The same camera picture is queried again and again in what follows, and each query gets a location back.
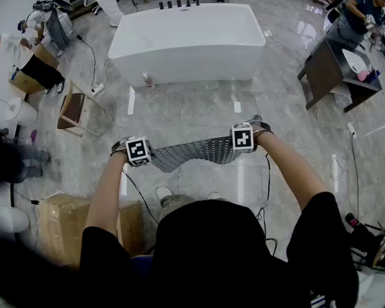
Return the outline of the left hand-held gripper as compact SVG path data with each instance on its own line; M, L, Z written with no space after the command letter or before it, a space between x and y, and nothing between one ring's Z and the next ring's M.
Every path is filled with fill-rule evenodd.
M118 140L111 149L114 153L125 153L129 165L138 167L151 162L150 146L146 137L125 137Z

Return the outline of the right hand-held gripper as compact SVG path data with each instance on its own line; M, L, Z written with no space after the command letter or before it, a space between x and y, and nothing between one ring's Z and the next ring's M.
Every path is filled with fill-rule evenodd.
M271 126L255 114L251 120L231 127L232 146L234 150L254 150L256 136L263 132L271 132Z

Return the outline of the grey perforated bath mat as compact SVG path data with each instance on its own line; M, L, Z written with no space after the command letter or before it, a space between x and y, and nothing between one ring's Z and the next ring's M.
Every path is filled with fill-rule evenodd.
M151 163L165 173L170 173L194 159L206 160L219 165L229 164L240 154L239 150L233 149L231 136L150 149Z

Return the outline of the person's left forearm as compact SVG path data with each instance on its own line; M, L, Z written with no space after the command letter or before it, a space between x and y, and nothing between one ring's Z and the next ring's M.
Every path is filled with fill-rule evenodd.
M117 236L121 174L127 154L119 151L110 156L91 199L85 227L98 227Z

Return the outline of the person's right forearm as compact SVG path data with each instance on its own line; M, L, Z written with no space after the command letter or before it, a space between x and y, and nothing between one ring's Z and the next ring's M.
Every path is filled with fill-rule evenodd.
M323 180L306 159L293 148L287 146L271 132L259 131L254 137L257 144L266 150L280 169L301 210L317 194L327 192L327 187Z

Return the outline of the grey marble tile floor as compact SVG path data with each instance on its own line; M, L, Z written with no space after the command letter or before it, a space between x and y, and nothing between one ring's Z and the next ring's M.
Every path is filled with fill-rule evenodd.
M364 223L385 228L385 57L375 48L365 53L372 67L381 71L382 91L349 113L344 97L325 96L310 110L306 105L306 83L297 75L304 58L324 34L325 14L311 0L232 0L249 4L259 22L266 45L252 81L204 81L156 85L133 91L119 72L106 72L107 88L96 100L108 116L86 101L82 125L101 137L83 133L56 133L63 96L35 94L28 100L38 110L33 127L22 129L27 139L37 129L36 144L52 156L44 176L15 186L14 205L30 218L30 227L19 239L33 248L36 243L35 216L43 200L64 192L91 196L107 163L113 143L124 136L145 135L154 148L228 135L231 124L260 114L285 143L311 163L336 196L341 214L357 213L354 156L347 123L357 138L354 153L358 171L359 217ZM128 170L149 208L158 218L155 189L166 186L174 193L206 198L217 191L226 199L251 208L254 214L267 198L268 167L265 152L242 154L236 161L219 166L192 160L166 174L148 165ZM276 256L286 259L286 246L300 209L271 161L271 185L265 217L267 237L277 239Z

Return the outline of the person's camouflage trousers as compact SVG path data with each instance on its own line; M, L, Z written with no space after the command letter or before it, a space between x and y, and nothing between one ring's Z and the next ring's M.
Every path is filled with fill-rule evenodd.
M175 211L176 209L196 201L197 199L183 194L174 194L163 197L160 200L160 206L162 207L162 210L159 220L162 221L168 214Z

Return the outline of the wooden chair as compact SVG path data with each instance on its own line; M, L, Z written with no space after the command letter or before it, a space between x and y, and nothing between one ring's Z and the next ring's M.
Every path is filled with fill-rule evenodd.
M84 132L88 132L92 135L95 135L96 137L100 137L100 134L80 124L80 117L81 113L83 112L84 102L86 100L90 100L104 112L107 111L106 108L100 105L90 94L87 94L82 89L80 89L79 86L77 86L77 84L75 84L72 80L69 80L68 91L62 101L62 106L58 115L56 129L82 138L82 133L76 133L72 131L73 128L79 128Z

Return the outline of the dark wooden vanity cabinet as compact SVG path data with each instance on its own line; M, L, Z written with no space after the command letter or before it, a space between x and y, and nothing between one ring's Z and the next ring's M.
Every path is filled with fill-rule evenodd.
M298 74L299 80L307 77L311 89L312 98L305 106L307 110L333 90L342 87L346 88L346 94L351 99L351 103L344 108L345 113L382 91L379 77L371 83L368 83L368 77L363 82L358 80L357 74L347 64L342 49L359 55L369 68L369 72L372 72L367 54L359 50L351 50L348 46L333 40L323 40Z

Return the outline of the large cardboard box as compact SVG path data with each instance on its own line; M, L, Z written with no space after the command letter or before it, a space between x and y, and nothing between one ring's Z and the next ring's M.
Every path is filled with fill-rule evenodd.
M38 236L48 259L63 266L78 268L89 205L88 198L62 192L39 204ZM119 206L119 242L130 257L141 255L145 249L141 203L123 201Z

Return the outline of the white bathtub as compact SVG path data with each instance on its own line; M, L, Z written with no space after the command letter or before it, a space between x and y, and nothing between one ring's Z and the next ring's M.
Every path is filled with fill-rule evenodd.
M108 57L132 87L250 80L266 43L247 4L203 3L125 15Z

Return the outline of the person's black shirt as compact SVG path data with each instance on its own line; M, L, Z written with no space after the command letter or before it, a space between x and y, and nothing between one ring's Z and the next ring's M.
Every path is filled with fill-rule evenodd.
M117 238L82 237L80 275L91 305L310 308L311 294L354 308L359 281L334 195L315 195L299 217L287 260L270 254L253 212L222 200L180 207L159 223L149 275L139 280Z

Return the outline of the small cardboard box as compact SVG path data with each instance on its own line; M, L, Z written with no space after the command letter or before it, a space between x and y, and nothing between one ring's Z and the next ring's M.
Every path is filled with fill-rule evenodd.
M44 63L55 69L57 68L58 61L42 44L34 46L33 52L34 55ZM27 76L16 67L14 67L9 73L8 82L29 95L45 90L45 88L38 81L30 76Z

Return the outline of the white vanity sink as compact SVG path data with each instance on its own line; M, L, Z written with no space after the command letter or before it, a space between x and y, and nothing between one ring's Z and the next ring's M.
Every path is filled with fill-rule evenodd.
M368 71L369 68L365 64L364 60L357 55L356 53L353 53L347 49L342 49L343 55L346 59L347 64L355 72L356 74L362 72L362 71Z

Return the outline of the pile of recording equipment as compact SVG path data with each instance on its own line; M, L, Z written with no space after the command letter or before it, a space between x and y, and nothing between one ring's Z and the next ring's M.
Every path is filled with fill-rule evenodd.
M385 272L385 229L373 234L367 224L362 224L352 213L345 216L352 232L346 232L347 245L365 253L362 264L377 272Z

